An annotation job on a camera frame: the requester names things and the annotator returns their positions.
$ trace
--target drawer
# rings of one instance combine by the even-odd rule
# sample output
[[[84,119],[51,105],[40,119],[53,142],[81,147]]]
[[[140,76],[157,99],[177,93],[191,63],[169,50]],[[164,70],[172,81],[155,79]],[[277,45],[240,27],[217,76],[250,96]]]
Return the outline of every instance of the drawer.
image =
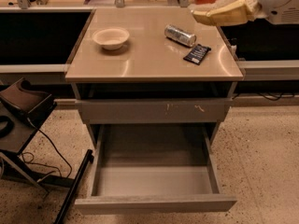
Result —
[[[84,123],[165,123],[224,121],[230,98],[79,100]]]
[[[85,215],[228,211],[204,127],[111,124],[100,128]]]

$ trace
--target silver can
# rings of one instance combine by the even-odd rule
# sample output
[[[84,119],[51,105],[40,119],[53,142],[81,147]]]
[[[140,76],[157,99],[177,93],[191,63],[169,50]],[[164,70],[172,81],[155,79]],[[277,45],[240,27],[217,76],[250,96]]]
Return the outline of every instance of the silver can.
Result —
[[[170,24],[165,27],[164,34],[166,37],[187,47],[192,47],[196,41],[195,34],[187,33],[184,30]]]

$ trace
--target cabinet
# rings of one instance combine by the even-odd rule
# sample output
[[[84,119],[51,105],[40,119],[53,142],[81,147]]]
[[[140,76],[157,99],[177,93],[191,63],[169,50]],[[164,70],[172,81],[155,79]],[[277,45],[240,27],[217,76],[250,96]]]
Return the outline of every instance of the cabinet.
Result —
[[[164,36],[172,23],[212,48],[201,65],[190,49]],[[96,29],[130,32],[119,50],[92,41]],[[214,27],[187,8],[98,8],[69,66],[66,81],[96,153],[84,214],[227,211],[210,145],[243,75]]]

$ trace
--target terrazzo floor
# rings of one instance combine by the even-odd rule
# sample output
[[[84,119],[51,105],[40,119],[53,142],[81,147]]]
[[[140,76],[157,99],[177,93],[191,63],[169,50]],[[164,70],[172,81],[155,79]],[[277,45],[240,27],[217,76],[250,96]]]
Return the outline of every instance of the terrazzo floor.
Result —
[[[221,124],[213,143],[218,176],[225,194],[237,203],[226,213],[150,214],[83,216],[70,207],[65,224],[297,224],[299,220],[299,106],[235,106]],[[78,111],[56,109],[42,130],[72,164],[76,174],[88,148],[93,148]],[[63,175],[67,166],[50,143],[37,134],[25,149],[35,162],[59,166]],[[45,168],[31,166],[34,170]],[[78,187],[78,197],[86,195],[87,177]],[[50,194],[35,187],[0,180],[0,223],[52,223],[67,189],[51,188]]]

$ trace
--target small bowl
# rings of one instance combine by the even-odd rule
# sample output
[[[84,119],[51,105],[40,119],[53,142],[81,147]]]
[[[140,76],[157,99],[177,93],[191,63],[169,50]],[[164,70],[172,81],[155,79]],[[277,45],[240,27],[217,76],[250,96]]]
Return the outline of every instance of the small bowl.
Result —
[[[109,27],[97,30],[93,34],[93,41],[99,44],[103,49],[120,49],[123,43],[128,40],[130,34],[121,27]]]

